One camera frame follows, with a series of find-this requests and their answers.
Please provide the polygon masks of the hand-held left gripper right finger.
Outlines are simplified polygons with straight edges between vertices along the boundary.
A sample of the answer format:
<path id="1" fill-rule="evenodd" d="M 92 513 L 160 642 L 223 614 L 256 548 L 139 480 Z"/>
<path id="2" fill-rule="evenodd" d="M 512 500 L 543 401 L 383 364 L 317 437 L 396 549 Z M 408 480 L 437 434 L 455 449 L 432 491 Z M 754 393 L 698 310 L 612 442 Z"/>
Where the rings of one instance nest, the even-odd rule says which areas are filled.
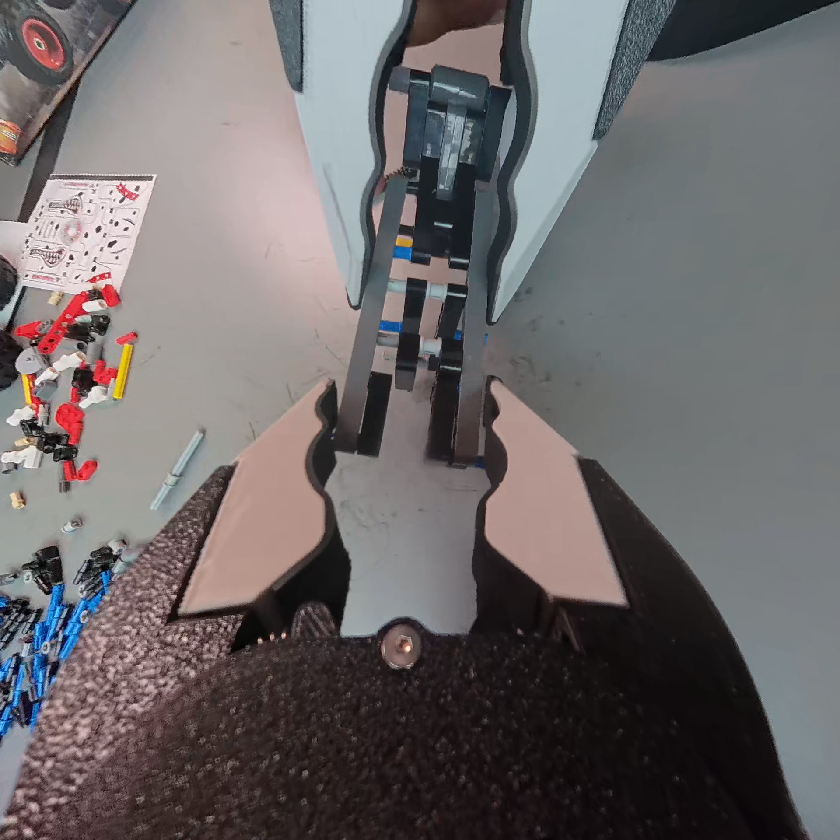
<path id="1" fill-rule="evenodd" d="M 555 599 L 628 607 L 579 451 L 498 378 L 486 409 L 488 548 Z"/>

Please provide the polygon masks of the grey desk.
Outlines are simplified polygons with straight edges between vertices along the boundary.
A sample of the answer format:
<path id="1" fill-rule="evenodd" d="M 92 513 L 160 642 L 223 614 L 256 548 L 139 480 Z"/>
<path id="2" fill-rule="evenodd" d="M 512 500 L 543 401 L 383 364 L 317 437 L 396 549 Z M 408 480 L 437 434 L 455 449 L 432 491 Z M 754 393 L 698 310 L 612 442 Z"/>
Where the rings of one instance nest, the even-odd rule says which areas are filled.
<path id="1" fill-rule="evenodd" d="M 832 5 L 646 66 L 486 357 L 707 588 L 812 838 L 838 838 L 838 59 Z M 150 540 L 316 380 L 343 383 L 358 318 L 267 2 L 138 2 L 56 171 L 157 175 L 114 327 L 140 340 L 87 422 L 90 482 L 2 477 L 3 571 Z"/>

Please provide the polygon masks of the black toy brick chassis assembly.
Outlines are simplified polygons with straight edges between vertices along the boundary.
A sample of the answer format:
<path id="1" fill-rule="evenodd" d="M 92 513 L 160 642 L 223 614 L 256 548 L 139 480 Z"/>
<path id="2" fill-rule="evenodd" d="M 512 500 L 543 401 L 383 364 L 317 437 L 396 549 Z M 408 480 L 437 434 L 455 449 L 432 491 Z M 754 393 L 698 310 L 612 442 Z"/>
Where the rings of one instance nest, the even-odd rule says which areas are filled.
<path id="1" fill-rule="evenodd" d="M 402 167 L 385 182 L 333 442 L 378 456 L 392 391 L 410 392 L 425 365 L 426 458 L 478 466 L 491 181 L 511 92 L 444 66 L 397 67 L 389 87 L 407 95 Z"/>

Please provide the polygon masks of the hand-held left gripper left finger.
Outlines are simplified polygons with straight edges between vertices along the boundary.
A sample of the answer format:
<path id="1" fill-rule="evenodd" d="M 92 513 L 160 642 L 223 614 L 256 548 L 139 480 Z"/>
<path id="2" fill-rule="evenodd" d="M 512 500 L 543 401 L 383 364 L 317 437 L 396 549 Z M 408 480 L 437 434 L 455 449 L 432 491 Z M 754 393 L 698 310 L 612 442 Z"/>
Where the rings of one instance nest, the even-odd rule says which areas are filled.
<path id="1" fill-rule="evenodd" d="M 175 603 L 179 620 L 252 613 L 284 621 L 284 585 L 337 532 L 326 485 L 336 466 L 338 389 L 325 379 L 234 462 L 234 471 Z"/>

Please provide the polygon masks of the toy truck cardboard box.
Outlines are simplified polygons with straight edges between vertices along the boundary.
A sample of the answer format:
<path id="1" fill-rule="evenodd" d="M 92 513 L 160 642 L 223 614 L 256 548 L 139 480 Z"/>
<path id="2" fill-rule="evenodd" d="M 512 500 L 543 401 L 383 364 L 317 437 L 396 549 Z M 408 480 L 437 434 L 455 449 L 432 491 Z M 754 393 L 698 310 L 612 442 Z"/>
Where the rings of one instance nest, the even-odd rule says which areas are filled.
<path id="1" fill-rule="evenodd" d="M 132 1 L 1 2 L 1 158 L 18 165 Z"/>

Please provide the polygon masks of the pile of red black white bricks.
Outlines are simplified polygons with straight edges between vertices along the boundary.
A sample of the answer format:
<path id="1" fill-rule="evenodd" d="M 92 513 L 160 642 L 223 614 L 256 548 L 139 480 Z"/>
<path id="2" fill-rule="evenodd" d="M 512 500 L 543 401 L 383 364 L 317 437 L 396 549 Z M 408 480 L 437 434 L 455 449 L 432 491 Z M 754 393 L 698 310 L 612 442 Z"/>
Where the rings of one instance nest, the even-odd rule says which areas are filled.
<path id="1" fill-rule="evenodd" d="M 98 471 L 95 458 L 80 458 L 87 414 L 124 398 L 139 335 L 111 334 L 122 294 L 110 285 L 66 293 L 61 305 L 54 318 L 6 329 L 24 349 L 11 386 L 20 387 L 22 402 L 2 417 L 17 434 L 2 451 L 2 474 L 51 463 L 67 494 Z"/>

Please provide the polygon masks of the person's right hand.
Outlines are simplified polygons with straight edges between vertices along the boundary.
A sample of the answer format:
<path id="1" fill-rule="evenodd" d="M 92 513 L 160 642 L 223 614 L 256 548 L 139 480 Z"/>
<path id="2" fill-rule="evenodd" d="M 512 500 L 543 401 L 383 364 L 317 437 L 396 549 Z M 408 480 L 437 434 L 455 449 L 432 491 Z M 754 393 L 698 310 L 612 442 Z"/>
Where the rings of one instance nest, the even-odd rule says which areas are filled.
<path id="1" fill-rule="evenodd" d="M 429 45 L 451 32 L 503 21 L 509 1 L 416 1 L 406 45 Z"/>

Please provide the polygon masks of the pile of blue black pins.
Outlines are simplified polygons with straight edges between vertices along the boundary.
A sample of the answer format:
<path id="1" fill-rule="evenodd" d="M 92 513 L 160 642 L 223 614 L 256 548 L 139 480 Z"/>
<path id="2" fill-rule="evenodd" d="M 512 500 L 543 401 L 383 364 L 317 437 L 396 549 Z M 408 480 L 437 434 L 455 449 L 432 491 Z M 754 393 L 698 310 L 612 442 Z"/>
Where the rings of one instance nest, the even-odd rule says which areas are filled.
<path id="1" fill-rule="evenodd" d="M 20 571 L 2 576 L 2 585 L 22 581 L 47 598 L 42 606 L 2 591 L 1 739 L 15 727 L 33 729 L 63 664 L 82 630 L 98 611 L 118 577 L 146 545 L 112 540 L 91 551 L 68 581 L 60 547 L 34 552 Z"/>

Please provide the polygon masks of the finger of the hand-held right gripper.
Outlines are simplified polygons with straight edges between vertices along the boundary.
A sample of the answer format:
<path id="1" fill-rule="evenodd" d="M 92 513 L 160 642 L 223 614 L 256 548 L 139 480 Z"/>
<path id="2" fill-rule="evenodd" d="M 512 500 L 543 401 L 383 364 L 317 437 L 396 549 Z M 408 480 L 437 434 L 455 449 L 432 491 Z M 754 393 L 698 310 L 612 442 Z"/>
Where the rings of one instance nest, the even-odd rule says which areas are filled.
<path id="1" fill-rule="evenodd" d="M 383 108 L 414 2 L 289 1 L 289 84 L 349 304 L 371 272 Z"/>
<path id="2" fill-rule="evenodd" d="M 509 2 L 502 79 L 512 88 L 487 255 L 486 319 L 513 299 L 596 148 L 595 124 L 628 2 Z"/>

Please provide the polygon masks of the white sticker sheet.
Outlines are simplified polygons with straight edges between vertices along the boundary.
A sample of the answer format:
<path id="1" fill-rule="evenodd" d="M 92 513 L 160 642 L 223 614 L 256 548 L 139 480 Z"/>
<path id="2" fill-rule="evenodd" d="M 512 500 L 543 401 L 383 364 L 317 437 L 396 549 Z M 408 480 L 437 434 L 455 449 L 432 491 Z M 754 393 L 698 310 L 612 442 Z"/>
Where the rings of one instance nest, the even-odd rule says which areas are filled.
<path id="1" fill-rule="evenodd" d="M 157 175 L 51 174 L 26 223 L 17 278 L 24 287 L 118 293 Z"/>

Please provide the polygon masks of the light grey toy axle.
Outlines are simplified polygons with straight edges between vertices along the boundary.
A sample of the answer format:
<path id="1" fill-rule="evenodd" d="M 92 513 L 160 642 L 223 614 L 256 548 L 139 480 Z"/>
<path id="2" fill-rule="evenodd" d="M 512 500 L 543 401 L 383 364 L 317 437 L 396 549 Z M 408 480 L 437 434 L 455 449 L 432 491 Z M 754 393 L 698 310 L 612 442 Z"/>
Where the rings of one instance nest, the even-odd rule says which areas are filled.
<path id="1" fill-rule="evenodd" d="M 169 470 L 166 477 L 163 479 L 160 488 L 156 492 L 152 502 L 150 503 L 150 510 L 157 511 L 163 505 L 165 499 L 172 493 L 173 489 L 181 481 L 183 474 L 193 459 L 196 451 L 201 445 L 206 435 L 204 428 L 198 428 L 189 439 L 183 451 L 179 454 L 174 462 L 173 467 Z"/>

